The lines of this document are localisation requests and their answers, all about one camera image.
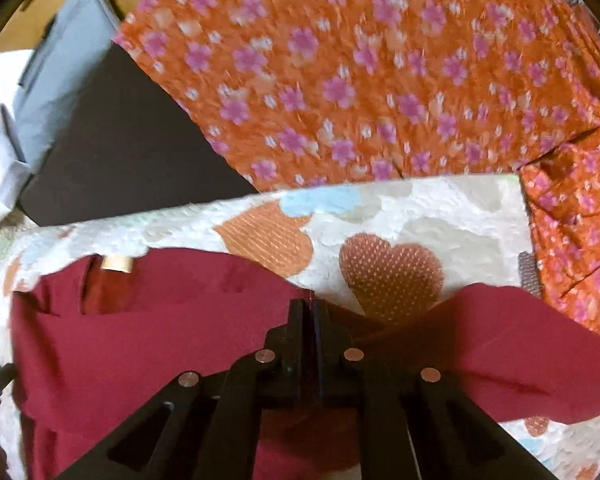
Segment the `dark brown bed sheet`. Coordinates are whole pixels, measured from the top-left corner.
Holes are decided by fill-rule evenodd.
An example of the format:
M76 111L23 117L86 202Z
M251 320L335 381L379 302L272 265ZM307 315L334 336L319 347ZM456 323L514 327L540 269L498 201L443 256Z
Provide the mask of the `dark brown bed sheet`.
M39 226L62 226L254 191L114 44L88 76L68 125L24 187L19 206Z

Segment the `dark red small garment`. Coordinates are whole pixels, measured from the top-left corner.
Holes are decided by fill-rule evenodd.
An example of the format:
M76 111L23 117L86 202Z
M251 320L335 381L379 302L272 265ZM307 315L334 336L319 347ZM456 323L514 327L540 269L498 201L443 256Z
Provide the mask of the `dark red small garment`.
M424 313L402 278L334 322L372 358L458 379L499 422L600 414L600 335L523 289L471 284ZM250 260L153 249L128 273L88 256L12 297L16 402L28 474L68 468L184 370L211 375L258 350L310 292Z

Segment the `cream quilted patchwork blanket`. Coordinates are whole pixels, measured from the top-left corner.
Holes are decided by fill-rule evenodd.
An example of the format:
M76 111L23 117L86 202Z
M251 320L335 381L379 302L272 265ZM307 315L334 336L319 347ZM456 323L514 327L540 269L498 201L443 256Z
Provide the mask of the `cream quilted patchwork blanket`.
M91 254L140 256L150 248L229 252L352 310L339 265L360 234L381 247L419 244L439 260L442 295L483 282L541 295L600 334L600 263L554 220L534 246L515 176L443 177L323 186L40 228L21 212L0 225L0 362L10 350L10 296Z

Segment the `orange floral fabric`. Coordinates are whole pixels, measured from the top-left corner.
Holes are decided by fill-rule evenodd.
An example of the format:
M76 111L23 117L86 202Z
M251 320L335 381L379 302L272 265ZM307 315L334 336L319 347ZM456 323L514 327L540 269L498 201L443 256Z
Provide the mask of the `orange floral fabric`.
M260 191L521 178L543 295L600 334L600 36L567 0L140 0L117 44Z

